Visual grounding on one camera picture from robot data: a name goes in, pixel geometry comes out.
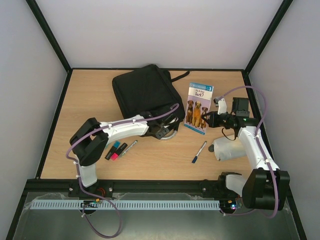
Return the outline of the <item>dog picture book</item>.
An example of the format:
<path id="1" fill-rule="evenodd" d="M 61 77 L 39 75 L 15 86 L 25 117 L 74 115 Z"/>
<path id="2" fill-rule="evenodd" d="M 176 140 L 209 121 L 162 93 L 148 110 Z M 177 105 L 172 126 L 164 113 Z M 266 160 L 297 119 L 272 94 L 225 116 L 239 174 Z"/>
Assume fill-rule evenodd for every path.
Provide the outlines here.
<path id="1" fill-rule="evenodd" d="M 211 108 L 214 87 L 191 82 L 188 88 L 184 126 L 201 134 L 206 134 L 207 123 L 202 117 Z"/>

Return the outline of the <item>black student backpack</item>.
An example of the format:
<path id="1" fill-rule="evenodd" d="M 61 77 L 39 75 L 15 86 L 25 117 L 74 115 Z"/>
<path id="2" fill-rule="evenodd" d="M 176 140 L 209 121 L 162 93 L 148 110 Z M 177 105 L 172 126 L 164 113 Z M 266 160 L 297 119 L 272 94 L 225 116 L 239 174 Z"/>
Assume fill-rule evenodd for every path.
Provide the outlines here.
<path id="1" fill-rule="evenodd" d="M 143 112 L 149 112 L 153 117 L 175 113 L 181 123 L 186 113 L 173 82 L 189 74 L 187 71 L 171 78 L 168 70 L 149 64 L 114 77 L 112 88 L 123 117 L 128 119 Z"/>

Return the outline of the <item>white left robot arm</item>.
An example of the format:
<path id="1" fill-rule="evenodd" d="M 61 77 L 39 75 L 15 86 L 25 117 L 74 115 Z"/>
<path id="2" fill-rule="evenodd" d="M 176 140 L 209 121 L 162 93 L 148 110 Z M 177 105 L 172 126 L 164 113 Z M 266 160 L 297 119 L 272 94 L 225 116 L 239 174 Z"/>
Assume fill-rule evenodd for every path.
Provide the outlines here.
<path id="1" fill-rule="evenodd" d="M 143 112 L 142 115 L 113 122 L 99 122 L 92 117 L 71 137 L 66 156 L 71 152 L 75 154 L 77 177 L 82 186 L 88 188 L 98 180 L 96 162 L 101 158 L 106 145 L 133 136 L 166 139 L 167 134 L 175 130 L 180 122 L 173 112 L 156 117 L 150 112 Z"/>

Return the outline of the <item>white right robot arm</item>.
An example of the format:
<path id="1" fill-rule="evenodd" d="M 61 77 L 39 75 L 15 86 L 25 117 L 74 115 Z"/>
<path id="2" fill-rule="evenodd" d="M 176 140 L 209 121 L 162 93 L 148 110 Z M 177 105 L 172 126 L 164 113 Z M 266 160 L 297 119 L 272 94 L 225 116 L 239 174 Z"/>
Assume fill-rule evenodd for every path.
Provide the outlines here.
<path id="1" fill-rule="evenodd" d="M 227 111 L 223 97 L 214 99 L 214 104 L 218 110 L 204 114 L 202 119 L 210 128 L 232 129 L 234 137 L 217 138 L 208 150 L 221 162 L 247 156 L 251 166 L 248 178 L 240 173 L 223 173 L 221 176 L 224 180 L 218 183 L 218 191 L 224 196 L 237 193 L 246 208 L 274 212 L 282 210 L 290 175 L 280 170 L 270 155 L 262 139 L 259 120 L 250 117 L 249 100 L 233 98 L 231 112 Z"/>

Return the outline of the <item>grey-green notebook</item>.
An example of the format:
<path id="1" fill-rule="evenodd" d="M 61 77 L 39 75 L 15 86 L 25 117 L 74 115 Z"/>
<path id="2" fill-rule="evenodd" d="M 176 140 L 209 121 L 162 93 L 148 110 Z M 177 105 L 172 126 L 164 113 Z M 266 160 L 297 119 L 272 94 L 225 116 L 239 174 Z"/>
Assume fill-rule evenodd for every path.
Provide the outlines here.
<path id="1" fill-rule="evenodd" d="M 160 140 L 161 141 L 170 140 L 176 136 L 177 132 L 178 132 L 177 130 L 172 130 L 169 133 L 167 133 L 166 135 L 164 135 Z"/>

